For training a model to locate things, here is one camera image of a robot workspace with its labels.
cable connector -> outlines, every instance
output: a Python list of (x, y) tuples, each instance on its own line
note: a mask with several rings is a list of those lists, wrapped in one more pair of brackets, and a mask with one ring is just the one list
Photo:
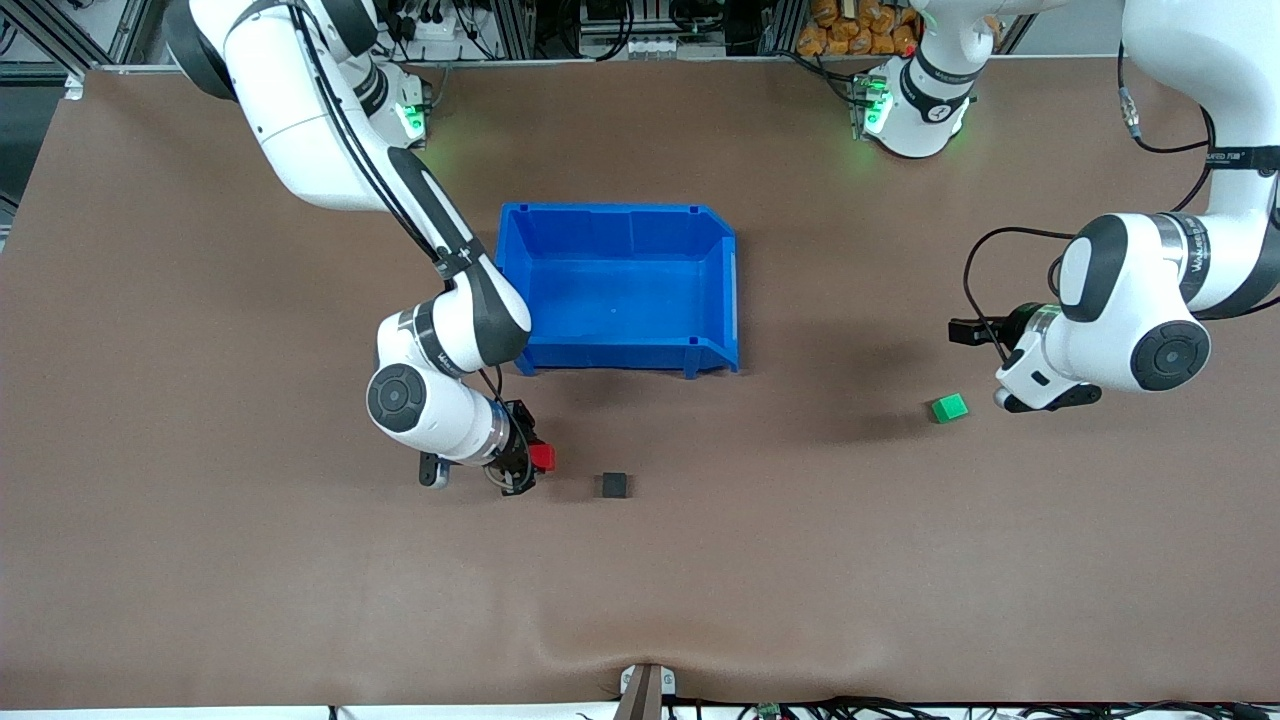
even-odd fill
[(1124, 114), (1124, 124), (1129, 128), (1129, 137), (1138, 140), (1142, 137), (1142, 127), (1138, 124), (1138, 104), (1129, 95), (1129, 88), (1120, 86), (1120, 111)]

brown table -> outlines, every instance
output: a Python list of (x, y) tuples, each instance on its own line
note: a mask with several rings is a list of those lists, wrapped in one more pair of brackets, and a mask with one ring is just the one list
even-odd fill
[[(442, 493), (365, 416), (378, 322), (433, 296), (388, 215), (292, 197), (182, 77), (64, 102), (3, 282), (5, 707), (591, 700), (660, 661), (716, 698), (1280, 694), (1276, 322), (1164, 396), (1011, 416), (946, 342), (1001, 224), (1167, 208), (1105, 60), (1000, 61), (954, 146), (850, 140), (785, 64), (456, 73), (428, 160), (504, 201), (705, 202), (739, 232), (739, 375), (509, 378), (561, 452)], [(1138, 86), (1148, 140), (1197, 137)], [(996, 241), (992, 313), (1061, 249)], [(963, 392), (973, 416), (927, 420)], [(593, 500), (593, 477), (635, 497)]]

blue plastic crate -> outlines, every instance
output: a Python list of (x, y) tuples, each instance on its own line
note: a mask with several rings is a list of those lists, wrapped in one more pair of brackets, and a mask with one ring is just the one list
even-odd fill
[(737, 372), (737, 241), (701, 205), (508, 204), (495, 263), (544, 368)]

